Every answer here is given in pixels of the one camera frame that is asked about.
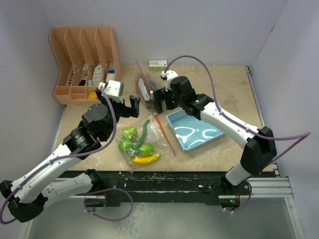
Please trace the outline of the green chili pepper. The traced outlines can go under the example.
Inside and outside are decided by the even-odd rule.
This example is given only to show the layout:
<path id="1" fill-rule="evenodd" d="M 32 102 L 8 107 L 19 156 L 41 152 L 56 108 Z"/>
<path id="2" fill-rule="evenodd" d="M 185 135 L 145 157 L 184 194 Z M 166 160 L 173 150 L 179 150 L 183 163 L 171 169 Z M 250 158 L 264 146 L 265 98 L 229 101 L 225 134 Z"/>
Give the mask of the green chili pepper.
<path id="1" fill-rule="evenodd" d="M 148 119 L 144 122 L 144 125 L 143 125 L 143 130 L 142 130 L 142 134 L 141 134 L 141 137 L 140 139 L 137 141 L 136 145 L 135 145 L 135 148 L 134 148 L 134 151 L 135 152 L 138 152 L 139 148 L 142 146 L 142 144 L 144 143 L 146 137 L 147 137 L 147 128 L 148 128 L 148 124 L 151 120 Z"/>

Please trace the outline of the green custard apple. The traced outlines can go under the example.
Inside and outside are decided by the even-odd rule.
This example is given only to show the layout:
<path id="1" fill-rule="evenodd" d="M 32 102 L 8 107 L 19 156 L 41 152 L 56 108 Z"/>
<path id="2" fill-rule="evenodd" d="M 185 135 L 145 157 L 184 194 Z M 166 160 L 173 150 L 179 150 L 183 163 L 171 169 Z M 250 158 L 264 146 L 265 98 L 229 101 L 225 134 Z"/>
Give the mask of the green custard apple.
<path id="1" fill-rule="evenodd" d="M 154 147 L 149 142 L 142 144 L 142 146 L 139 148 L 139 154 L 142 157 L 149 157 L 153 155 L 153 153 L 154 153 Z"/>
<path id="2" fill-rule="evenodd" d="M 121 131 L 124 139 L 135 139 L 138 135 L 138 130 L 135 127 L 125 127 Z"/>

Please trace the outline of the yellow-green custard apple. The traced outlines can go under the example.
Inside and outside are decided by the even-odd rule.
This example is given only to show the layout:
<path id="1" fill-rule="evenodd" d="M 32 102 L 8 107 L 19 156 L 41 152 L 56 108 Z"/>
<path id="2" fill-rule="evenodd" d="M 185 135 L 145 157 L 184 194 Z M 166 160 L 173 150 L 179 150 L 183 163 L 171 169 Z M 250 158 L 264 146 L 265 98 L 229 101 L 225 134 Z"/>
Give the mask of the yellow-green custard apple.
<path id="1" fill-rule="evenodd" d="M 135 143 L 130 139 L 123 139 L 119 142 L 118 148 L 121 153 L 126 155 L 132 155 L 134 151 Z"/>

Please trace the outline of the light blue plastic basket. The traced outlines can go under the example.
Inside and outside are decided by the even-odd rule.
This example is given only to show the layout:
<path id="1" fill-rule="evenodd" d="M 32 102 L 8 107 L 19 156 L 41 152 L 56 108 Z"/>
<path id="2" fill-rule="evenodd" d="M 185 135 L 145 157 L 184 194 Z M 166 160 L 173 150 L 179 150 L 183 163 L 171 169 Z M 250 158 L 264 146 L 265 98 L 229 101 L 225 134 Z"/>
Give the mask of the light blue plastic basket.
<path id="1" fill-rule="evenodd" d="M 183 152 L 191 152 L 225 135 L 215 126 L 189 116 L 183 109 L 166 116 Z"/>

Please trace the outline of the yellow banana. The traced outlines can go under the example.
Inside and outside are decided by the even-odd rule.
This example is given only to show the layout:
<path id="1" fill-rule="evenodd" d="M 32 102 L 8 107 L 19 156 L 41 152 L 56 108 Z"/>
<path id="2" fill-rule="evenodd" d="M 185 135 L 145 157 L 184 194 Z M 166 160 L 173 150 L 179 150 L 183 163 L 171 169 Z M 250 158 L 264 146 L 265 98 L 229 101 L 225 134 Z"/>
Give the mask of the yellow banana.
<path id="1" fill-rule="evenodd" d="M 160 153 L 155 153 L 148 157 L 135 157 L 133 163 L 136 165 L 148 165 L 156 162 L 160 157 Z"/>

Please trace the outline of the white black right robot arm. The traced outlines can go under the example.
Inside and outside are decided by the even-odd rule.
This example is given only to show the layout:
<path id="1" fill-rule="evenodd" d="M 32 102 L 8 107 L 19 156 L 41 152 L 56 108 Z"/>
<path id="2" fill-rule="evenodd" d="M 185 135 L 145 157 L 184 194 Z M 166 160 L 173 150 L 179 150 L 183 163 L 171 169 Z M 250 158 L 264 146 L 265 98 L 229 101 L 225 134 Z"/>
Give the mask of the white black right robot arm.
<path id="1" fill-rule="evenodd" d="M 270 128 L 250 125 L 225 111 L 214 98 L 197 94 L 185 76 L 169 71 L 160 77 L 166 84 L 153 93 L 158 113 L 163 112 L 162 104 L 167 110 L 181 108 L 187 115 L 218 128 L 243 149 L 240 162 L 226 173 L 221 184 L 225 194 L 233 195 L 242 181 L 259 175 L 271 164 L 277 149 Z"/>

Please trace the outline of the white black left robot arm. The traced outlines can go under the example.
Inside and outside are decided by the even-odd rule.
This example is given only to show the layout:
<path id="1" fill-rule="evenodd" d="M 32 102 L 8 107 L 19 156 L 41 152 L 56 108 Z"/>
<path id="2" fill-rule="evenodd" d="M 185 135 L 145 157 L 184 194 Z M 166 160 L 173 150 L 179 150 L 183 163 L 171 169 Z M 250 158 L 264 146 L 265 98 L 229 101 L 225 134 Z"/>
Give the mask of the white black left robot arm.
<path id="1" fill-rule="evenodd" d="M 95 169 L 56 182 L 70 167 L 105 149 L 115 138 L 116 124 L 121 117 L 139 116 L 139 98 L 130 96 L 131 105 L 127 107 L 123 99 L 107 93 L 102 86 L 96 93 L 100 103 L 92 105 L 82 115 L 78 127 L 46 159 L 19 179 L 1 182 L 0 192 L 5 202 L 0 210 L 9 209 L 13 216 L 9 221 L 1 219 L 1 224 L 7 225 L 16 220 L 28 222 L 44 209 L 74 195 L 98 195 L 108 191 Z"/>

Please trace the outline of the small green white box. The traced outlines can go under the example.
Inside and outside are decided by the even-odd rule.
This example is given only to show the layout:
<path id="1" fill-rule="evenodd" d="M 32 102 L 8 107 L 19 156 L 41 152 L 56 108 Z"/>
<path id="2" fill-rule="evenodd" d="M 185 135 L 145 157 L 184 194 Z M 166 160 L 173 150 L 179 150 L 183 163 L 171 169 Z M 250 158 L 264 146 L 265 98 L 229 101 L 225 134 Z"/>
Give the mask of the small green white box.
<path id="1" fill-rule="evenodd" d="M 150 70 L 165 70 L 167 68 L 166 60 L 150 60 L 149 61 L 149 69 Z"/>

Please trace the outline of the white blue box in organizer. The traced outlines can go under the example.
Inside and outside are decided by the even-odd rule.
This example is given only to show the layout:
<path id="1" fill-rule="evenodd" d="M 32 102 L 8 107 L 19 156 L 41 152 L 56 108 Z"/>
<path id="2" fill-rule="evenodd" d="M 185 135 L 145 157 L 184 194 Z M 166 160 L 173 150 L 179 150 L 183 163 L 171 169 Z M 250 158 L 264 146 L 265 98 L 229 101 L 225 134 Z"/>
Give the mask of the white blue box in organizer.
<path id="1" fill-rule="evenodd" d="M 107 75 L 106 75 L 106 82 L 108 81 L 114 81 L 115 80 L 115 63 L 114 62 L 111 62 L 109 64 L 109 70 L 107 72 Z"/>

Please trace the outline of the yellow block in organizer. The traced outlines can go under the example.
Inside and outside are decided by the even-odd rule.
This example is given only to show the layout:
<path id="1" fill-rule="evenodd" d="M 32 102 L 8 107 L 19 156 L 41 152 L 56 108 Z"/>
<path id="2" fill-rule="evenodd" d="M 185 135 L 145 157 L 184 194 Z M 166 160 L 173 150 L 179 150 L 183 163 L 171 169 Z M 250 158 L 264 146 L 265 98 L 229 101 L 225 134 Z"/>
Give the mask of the yellow block in organizer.
<path id="1" fill-rule="evenodd" d="M 89 93 L 89 99 L 97 100 L 98 99 L 97 94 L 95 92 L 90 92 Z"/>

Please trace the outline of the white bottle in organizer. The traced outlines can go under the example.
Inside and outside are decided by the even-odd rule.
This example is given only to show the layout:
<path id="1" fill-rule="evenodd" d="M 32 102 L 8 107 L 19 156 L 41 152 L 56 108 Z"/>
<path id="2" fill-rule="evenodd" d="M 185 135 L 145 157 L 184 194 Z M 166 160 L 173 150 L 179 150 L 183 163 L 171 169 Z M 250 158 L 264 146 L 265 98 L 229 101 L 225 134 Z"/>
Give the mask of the white bottle in organizer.
<path id="1" fill-rule="evenodd" d="M 98 86 L 102 79 L 102 66 L 97 65 L 93 72 L 92 84 L 93 86 Z"/>

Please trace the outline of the orange plastic file organizer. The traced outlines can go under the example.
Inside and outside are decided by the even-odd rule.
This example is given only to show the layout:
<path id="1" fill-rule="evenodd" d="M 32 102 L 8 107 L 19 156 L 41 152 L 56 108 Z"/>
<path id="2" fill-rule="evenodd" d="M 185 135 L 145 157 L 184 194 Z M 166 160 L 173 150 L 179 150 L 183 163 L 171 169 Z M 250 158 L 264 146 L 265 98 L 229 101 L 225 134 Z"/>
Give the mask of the orange plastic file organizer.
<path id="1" fill-rule="evenodd" d="M 54 96 L 62 105 L 91 104 L 94 92 L 92 77 L 97 65 L 102 66 L 101 82 L 106 81 L 109 64 L 115 63 L 115 79 L 120 78 L 120 55 L 115 31 L 104 27 L 54 27 L 49 41 L 60 68 Z"/>

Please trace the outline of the black metal base frame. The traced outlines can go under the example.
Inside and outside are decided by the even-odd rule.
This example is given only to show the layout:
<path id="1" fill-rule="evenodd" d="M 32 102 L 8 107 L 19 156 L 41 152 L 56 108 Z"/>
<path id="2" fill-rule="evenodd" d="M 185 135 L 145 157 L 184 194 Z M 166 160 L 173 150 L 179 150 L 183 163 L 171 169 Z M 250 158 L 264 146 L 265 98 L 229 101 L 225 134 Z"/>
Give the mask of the black metal base frame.
<path id="1" fill-rule="evenodd" d="M 169 171 L 99 171 L 105 188 L 121 188 L 123 192 L 98 193 L 85 198 L 85 205 L 118 207 L 121 203 L 201 203 L 237 208 L 249 196 L 247 182 L 232 186 L 225 172 Z"/>

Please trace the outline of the aluminium rail frame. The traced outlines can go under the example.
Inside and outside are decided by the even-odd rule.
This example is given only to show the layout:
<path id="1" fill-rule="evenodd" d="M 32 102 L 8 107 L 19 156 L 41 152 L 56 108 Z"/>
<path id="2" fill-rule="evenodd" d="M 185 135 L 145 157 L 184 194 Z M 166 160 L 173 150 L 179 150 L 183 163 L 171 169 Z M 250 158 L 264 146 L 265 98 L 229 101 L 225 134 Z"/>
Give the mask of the aluminium rail frame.
<path id="1" fill-rule="evenodd" d="M 256 105 L 258 108 L 260 120 L 262 124 L 267 126 L 274 126 L 274 122 L 271 121 L 271 106 L 274 106 L 277 102 L 276 99 L 271 99 L 272 91 L 274 88 L 267 87 L 266 84 L 262 84 L 260 80 L 262 77 L 259 75 L 259 68 L 256 70 L 252 65 L 245 67 L 247 75 L 251 83 L 253 94 L 255 97 Z M 288 212 L 289 221 L 292 225 L 294 238 L 305 239 L 303 229 L 298 219 L 296 205 L 294 202 L 294 196 L 291 192 L 288 197 L 285 197 L 285 207 Z"/>

